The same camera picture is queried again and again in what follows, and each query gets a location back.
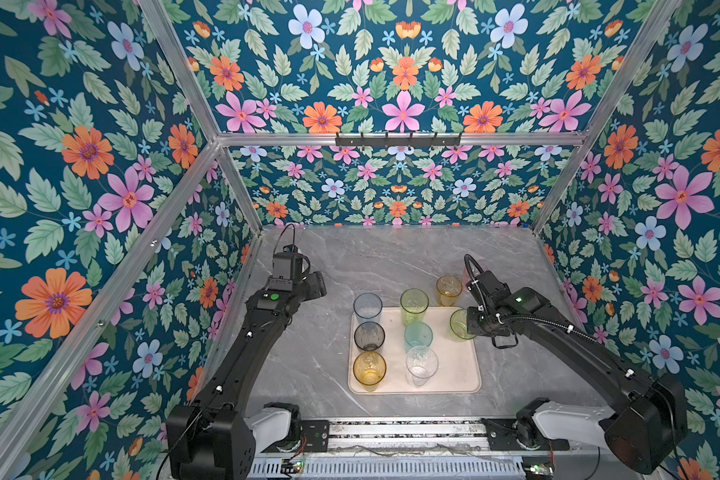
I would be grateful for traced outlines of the green short glass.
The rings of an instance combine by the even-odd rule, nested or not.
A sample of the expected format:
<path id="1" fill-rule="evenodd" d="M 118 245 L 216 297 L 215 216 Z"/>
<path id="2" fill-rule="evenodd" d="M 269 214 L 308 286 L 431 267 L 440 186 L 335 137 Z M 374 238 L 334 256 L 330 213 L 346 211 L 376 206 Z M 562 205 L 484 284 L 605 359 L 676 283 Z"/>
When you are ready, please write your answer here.
<path id="1" fill-rule="evenodd" d="M 474 334 L 468 331 L 466 309 L 454 311 L 449 319 L 449 336 L 454 341 L 470 341 L 475 338 Z"/>

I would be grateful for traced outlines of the blue tall glass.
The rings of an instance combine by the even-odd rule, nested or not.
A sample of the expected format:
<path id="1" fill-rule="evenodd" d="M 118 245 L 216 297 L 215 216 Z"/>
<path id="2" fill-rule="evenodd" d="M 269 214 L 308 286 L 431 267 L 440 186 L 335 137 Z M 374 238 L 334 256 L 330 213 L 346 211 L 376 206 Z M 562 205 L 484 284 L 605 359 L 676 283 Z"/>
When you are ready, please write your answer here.
<path id="1" fill-rule="evenodd" d="M 382 299 L 375 293 L 361 293 L 353 302 L 353 313 L 359 324 L 377 322 L 382 310 Z"/>

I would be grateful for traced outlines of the grey tall glass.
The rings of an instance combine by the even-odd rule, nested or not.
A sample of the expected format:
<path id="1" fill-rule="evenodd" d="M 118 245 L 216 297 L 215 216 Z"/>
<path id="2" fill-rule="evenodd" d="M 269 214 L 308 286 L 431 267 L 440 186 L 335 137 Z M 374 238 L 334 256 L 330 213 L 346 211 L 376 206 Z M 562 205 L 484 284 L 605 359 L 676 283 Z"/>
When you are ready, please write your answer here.
<path id="1" fill-rule="evenodd" d="M 357 326 L 353 334 L 355 346 L 364 352 L 380 349 L 386 339 L 384 328 L 377 322 L 364 322 Z"/>

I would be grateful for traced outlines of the teal short glass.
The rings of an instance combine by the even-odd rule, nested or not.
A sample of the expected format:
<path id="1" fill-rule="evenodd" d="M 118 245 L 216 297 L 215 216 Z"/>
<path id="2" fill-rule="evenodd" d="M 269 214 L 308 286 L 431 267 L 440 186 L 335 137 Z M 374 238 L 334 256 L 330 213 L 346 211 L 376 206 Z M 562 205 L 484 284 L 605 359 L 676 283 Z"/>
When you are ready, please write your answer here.
<path id="1" fill-rule="evenodd" d="M 403 333 L 405 349 L 410 351 L 416 347 L 430 347 L 434 335 L 431 327 L 423 321 L 414 321 L 409 324 Z"/>

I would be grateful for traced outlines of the clear short glass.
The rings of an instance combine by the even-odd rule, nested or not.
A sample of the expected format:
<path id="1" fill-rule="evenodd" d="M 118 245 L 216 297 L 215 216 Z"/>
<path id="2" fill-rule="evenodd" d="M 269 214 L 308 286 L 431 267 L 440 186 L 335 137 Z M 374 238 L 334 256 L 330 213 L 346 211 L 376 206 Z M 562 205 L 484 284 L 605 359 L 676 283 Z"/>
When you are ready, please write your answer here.
<path id="1" fill-rule="evenodd" d="M 405 366 L 411 383 L 421 387 L 428 383 L 439 370 L 439 357 L 430 347 L 412 347 L 406 354 Z"/>

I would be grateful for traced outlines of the light green tall glass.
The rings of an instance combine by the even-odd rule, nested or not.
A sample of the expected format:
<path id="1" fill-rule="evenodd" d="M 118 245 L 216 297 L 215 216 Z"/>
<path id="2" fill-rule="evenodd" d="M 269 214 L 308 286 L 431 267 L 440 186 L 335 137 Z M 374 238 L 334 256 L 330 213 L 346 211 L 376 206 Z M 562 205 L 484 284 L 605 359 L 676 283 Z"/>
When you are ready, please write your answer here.
<path id="1" fill-rule="evenodd" d="M 421 289 L 410 288 L 400 297 L 402 323 L 408 327 L 412 323 L 422 321 L 430 306 L 429 296 Z"/>

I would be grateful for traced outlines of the yellow tall glass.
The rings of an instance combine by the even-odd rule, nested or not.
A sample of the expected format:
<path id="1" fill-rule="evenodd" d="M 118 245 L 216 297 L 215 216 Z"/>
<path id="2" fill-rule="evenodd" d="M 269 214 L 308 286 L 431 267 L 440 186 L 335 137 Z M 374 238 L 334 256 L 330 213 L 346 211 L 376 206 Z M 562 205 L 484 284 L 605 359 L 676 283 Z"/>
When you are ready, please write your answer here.
<path id="1" fill-rule="evenodd" d="M 386 376 L 387 363 L 378 352 L 365 351 L 354 360 L 352 372 L 363 389 L 375 391 Z"/>

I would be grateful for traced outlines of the beige plastic tray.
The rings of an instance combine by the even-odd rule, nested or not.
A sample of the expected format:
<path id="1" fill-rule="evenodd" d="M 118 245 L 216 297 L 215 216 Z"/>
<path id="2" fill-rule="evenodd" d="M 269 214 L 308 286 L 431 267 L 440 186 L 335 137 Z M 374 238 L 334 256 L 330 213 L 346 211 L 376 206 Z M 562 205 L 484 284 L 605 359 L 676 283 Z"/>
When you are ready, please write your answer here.
<path id="1" fill-rule="evenodd" d="M 386 361 L 387 371 L 374 390 L 367 390 L 356 379 L 353 365 L 361 354 L 353 340 L 349 341 L 348 373 L 350 390 L 360 395 L 403 395 L 403 394 L 473 394 L 480 390 L 482 377 L 478 357 L 472 340 L 458 340 L 450 329 L 450 318 L 456 307 L 434 307 L 427 310 L 424 322 L 433 331 L 431 348 L 438 357 L 438 370 L 422 386 L 413 383 L 405 359 L 407 352 L 404 342 L 404 326 L 398 307 L 382 309 L 379 323 L 385 331 L 385 341 L 380 354 Z"/>

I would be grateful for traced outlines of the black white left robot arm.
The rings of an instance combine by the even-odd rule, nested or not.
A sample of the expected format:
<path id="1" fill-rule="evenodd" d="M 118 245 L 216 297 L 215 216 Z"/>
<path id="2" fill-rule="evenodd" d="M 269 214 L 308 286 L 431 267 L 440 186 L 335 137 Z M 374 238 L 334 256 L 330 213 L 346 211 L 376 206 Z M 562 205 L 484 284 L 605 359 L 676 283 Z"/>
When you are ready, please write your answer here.
<path id="1" fill-rule="evenodd" d="M 316 271 L 295 280 L 272 276 L 248 298 L 240 332 L 221 365 L 190 404 L 174 408 L 166 421 L 173 478 L 245 479 L 256 455 L 288 436 L 289 410 L 265 412 L 275 422 L 285 415 L 283 428 L 266 434 L 256 434 L 244 414 L 267 356 L 301 304 L 326 293 Z"/>

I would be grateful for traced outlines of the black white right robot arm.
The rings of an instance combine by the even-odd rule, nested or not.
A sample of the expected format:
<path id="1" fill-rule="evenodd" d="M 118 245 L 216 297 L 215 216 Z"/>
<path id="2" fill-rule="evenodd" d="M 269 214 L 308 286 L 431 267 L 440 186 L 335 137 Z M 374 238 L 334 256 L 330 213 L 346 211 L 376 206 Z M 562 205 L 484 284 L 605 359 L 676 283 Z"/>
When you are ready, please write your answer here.
<path id="1" fill-rule="evenodd" d="M 555 355 L 607 403 L 607 410 L 562 405 L 546 398 L 518 414 L 526 443 L 538 437 L 608 449 L 640 474 L 651 474 L 676 452 L 688 433 L 687 401 L 672 374 L 654 377 L 614 354 L 577 328 L 543 295 L 504 283 L 468 285 L 476 306 L 467 311 L 467 330 L 497 340 L 525 336 Z"/>

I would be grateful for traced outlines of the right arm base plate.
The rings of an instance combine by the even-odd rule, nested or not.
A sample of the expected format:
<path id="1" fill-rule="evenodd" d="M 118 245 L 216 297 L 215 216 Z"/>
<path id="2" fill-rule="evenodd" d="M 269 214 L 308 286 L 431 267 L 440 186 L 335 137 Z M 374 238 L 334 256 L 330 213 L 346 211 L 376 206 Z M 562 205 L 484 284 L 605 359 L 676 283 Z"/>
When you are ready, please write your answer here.
<path id="1" fill-rule="evenodd" d="M 567 440 L 550 440 L 515 418 L 480 418 L 492 450 L 570 451 Z"/>

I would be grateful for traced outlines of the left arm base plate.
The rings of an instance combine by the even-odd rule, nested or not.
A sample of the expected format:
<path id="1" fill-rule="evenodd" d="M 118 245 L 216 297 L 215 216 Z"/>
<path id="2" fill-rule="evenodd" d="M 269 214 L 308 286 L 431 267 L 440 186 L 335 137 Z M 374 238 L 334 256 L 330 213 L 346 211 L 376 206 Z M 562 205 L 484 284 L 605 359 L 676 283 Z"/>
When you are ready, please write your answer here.
<path id="1" fill-rule="evenodd" d="M 328 450 L 331 423 L 325 419 L 292 422 L 286 436 L 264 449 L 265 453 L 324 453 Z"/>

